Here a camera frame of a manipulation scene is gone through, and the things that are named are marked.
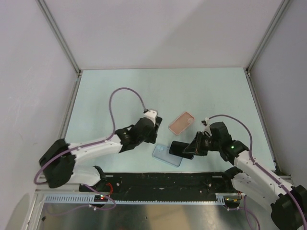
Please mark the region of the blue smartphone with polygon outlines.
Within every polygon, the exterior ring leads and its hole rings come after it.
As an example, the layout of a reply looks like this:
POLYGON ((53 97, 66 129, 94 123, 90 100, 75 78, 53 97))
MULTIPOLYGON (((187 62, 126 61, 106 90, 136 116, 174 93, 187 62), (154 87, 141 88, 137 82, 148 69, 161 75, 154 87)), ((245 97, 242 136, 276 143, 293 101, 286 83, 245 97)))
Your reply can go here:
POLYGON ((194 154, 192 153, 183 153, 183 150, 188 146, 188 143, 173 141, 169 148, 169 154, 182 157, 185 159, 192 160, 194 158, 194 154))

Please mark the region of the light blue phone case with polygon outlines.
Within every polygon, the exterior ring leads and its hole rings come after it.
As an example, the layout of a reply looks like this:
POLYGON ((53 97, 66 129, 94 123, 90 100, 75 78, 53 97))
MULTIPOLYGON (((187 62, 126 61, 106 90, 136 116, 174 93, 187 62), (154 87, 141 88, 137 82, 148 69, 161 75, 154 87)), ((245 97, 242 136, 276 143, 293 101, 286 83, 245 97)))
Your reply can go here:
POLYGON ((155 146, 152 157, 175 167, 179 167, 182 162, 182 157, 170 154, 169 147, 159 144, 155 146))

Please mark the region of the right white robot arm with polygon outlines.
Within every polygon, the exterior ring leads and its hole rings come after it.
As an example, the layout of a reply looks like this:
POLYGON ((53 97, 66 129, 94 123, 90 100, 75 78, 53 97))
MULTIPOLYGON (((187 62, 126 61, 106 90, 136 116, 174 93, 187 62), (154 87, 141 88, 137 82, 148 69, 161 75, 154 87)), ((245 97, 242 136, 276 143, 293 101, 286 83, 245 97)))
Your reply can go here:
POLYGON ((307 190, 294 186, 273 171, 262 166, 251 154, 251 148, 232 139, 224 122, 203 122, 205 130, 197 132, 184 154, 206 156, 216 151, 232 167, 224 171, 222 188, 227 192, 238 190, 258 202, 271 213, 271 219, 280 230, 307 228, 307 190))

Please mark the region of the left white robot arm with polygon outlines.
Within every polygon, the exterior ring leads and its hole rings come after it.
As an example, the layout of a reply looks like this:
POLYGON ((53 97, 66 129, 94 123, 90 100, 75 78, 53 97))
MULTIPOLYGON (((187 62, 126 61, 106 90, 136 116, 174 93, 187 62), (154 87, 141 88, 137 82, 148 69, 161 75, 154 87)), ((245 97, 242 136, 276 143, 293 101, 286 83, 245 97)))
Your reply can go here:
POLYGON ((154 144, 161 122, 159 116, 155 122, 143 117, 134 125, 116 130, 110 139, 82 145, 69 144, 63 138, 56 140, 39 160, 46 184, 51 189, 65 184, 86 184, 102 191, 106 187, 102 169, 85 166, 83 162, 133 150, 144 142, 154 144))

